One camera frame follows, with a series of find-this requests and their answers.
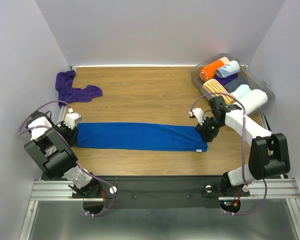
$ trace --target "crumpled purple fabric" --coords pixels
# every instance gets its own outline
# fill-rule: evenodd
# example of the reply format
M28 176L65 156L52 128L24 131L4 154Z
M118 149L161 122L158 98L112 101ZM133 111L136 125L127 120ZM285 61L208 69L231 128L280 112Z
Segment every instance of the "crumpled purple fabric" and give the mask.
M102 90L97 86L88 85L84 89L72 87L75 76L76 72L73 70L59 72L56 75L55 89L57 89L59 92L59 100L65 101L67 103L85 103L90 102L93 98L102 96Z

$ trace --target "wooden tabletop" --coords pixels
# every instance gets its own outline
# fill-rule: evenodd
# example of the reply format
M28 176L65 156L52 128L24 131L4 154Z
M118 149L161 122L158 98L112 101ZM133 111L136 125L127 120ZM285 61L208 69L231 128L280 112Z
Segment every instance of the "wooden tabletop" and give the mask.
M103 96L74 102L82 122L136 122L195 126L188 111L201 96L188 67L82 67L75 88L95 85ZM206 99L196 107L210 109ZM261 125L259 114L252 117ZM246 145L246 162L250 147ZM241 166L242 138L221 128L207 152L73 148L80 164L99 176L222 175Z

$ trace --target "purple cloth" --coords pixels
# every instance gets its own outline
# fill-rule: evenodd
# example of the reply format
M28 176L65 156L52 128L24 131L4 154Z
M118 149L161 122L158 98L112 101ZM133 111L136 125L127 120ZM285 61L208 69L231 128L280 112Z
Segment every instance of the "purple cloth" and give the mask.
M226 78L219 77L217 75L214 76L214 79L217 80L222 86L226 85L227 83L230 83L233 79L236 79L238 77L238 73L235 73L231 76L228 76Z
M72 87L75 76L76 72L73 70L59 72L56 75L55 89L59 92L59 100L67 103L85 103L90 102L93 98L102 96L102 90L97 86L88 85L84 89Z

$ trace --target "gray storage container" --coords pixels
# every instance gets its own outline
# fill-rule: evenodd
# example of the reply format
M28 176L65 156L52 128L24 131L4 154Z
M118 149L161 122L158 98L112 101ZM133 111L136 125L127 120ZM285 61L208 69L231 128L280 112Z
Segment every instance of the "gray storage container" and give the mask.
M232 60L236 60L237 62L238 59L233 59L231 56L229 56L228 54L225 53L220 53L217 56L214 56L202 63L200 63L197 66L194 66L193 68L191 68L189 70L189 74L191 76L191 82L192 84L202 93L202 94L207 94L207 90L203 87L204 82L201 80L200 78L200 72L201 69L206 66L209 65L211 63L213 63L214 61L217 61L218 59L222 58L222 57L226 57L228 58L230 61ZM266 104L264 104L261 108L263 108L264 106L266 106L269 102L273 101L275 99L275 94L270 91L269 88L267 88L267 84L265 82L261 82L258 79L256 79L248 70L246 70L243 66L240 65L240 72L238 72L239 76L243 76L245 77L245 79L247 80L251 90L253 89L259 89L262 90L266 93L267 97L268 97L268 102ZM211 99L213 96L209 95L206 98L209 100ZM250 115L258 112L260 109L255 110L254 112L252 112Z

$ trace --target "striped towel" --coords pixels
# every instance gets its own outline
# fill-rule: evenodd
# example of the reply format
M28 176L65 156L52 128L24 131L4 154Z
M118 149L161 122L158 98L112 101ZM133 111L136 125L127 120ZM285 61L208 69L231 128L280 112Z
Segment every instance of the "striped towel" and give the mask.
M203 87L209 92L209 93L214 93L214 92L218 92L218 93L225 93L225 94L229 94L227 92L227 90L224 88L224 86L222 86L217 80L215 80L214 78L210 79L209 81L207 81L206 83L203 84ZM229 96L225 96L225 95L221 95L221 94L212 94L214 97L218 97L218 96L222 96L224 99L224 102L226 104L232 104L234 103L235 100L233 100L231 97Z

